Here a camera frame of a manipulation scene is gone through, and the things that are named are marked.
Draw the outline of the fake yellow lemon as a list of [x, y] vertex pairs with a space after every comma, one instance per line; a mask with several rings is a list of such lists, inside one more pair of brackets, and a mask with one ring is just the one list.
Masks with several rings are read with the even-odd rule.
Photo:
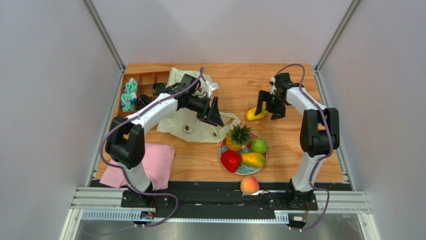
[[266, 110], [266, 106], [262, 106], [261, 111], [256, 114], [257, 108], [253, 107], [247, 111], [245, 114], [245, 119], [249, 122], [260, 120], [268, 115], [268, 111]]

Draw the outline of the fake pineapple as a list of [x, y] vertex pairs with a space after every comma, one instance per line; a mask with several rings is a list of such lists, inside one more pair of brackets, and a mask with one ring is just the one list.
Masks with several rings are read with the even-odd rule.
[[234, 152], [241, 151], [251, 140], [252, 127], [246, 124], [240, 126], [234, 125], [233, 128], [226, 134], [225, 145]]

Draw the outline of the avocado print plastic bag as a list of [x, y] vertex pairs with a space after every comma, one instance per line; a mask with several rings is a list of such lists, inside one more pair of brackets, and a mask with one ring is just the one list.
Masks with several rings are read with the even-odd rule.
[[[185, 74], [197, 78], [200, 75], [196, 70], [180, 70], [172, 67], [166, 87], [180, 83]], [[203, 78], [199, 81], [199, 90], [195, 93], [201, 97], [213, 96], [213, 91], [210, 90], [211, 84], [217, 84], [207, 74], [203, 74]], [[239, 125], [241, 120], [233, 113], [220, 111], [220, 117], [224, 122], [224, 126], [213, 126], [197, 119], [196, 112], [187, 108], [181, 108], [164, 119], [157, 125], [157, 131], [161, 133], [169, 133], [186, 142], [192, 143], [221, 143], [225, 139], [226, 134]]]

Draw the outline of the green custard apple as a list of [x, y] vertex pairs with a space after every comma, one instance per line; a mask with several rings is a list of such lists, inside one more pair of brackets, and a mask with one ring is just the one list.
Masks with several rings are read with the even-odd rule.
[[256, 137], [250, 145], [250, 148], [253, 152], [256, 153], [260, 153], [260, 154], [265, 154], [268, 150], [268, 144], [267, 142], [261, 138], [261, 137]]

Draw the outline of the fake red apple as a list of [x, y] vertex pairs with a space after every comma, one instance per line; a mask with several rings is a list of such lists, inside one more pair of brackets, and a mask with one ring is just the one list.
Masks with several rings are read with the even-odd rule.
[[224, 151], [220, 156], [220, 162], [231, 173], [235, 173], [242, 163], [242, 156], [232, 150]]

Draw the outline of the fake papaya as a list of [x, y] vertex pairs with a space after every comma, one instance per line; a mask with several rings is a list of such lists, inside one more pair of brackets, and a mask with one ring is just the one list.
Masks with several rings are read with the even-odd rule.
[[266, 163], [266, 158], [258, 152], [248, 152], [241, 154], [242, 163], [252, 168], [262, 168]]

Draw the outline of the fake peach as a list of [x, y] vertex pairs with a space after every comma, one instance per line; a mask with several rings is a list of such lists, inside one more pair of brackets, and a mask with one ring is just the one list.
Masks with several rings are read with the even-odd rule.
[[254, 194], [260, 190], [260, 185], [254, 175], [246, 175], [240, 182], [240, 190], [243, 194]]

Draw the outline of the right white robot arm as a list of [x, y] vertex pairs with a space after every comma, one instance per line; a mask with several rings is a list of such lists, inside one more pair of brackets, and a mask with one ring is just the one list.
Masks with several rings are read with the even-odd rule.
[[302, 159], [291, 179], [295, 192], [314, 190], [314, 182], [324, 161], [340, 145], [339, 111], [326, 107], [310, 96], [301, 82], [291, 81], [289, 73], [271, 78], [270, 91], [259, 91], [255, 115], [262, 111], [272, 114], [271, 119], [286, 115], [286, 107], [293, 106], [302, 116], [299, 135]]

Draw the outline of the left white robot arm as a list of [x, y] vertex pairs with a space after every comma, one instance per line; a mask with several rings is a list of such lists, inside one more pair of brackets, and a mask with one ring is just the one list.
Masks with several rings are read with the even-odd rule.
[[182, 80], [166, 87], [159, 96], [128, 117], [115, 117], [110, 130], [102, 140], [99, 152], [106, 152], [116, 168], [123, 175], [134, 192], [147, 195], [152, 187], [142, 164], [145, 155], [145, 136], [161, 120], [184, 108], [196, 113], [196, 118], [215, 127], [223, 127], [224, 122], [218, 108], [218, 98], [197, 95], [203, 74], [193, 77], [185, 74]]

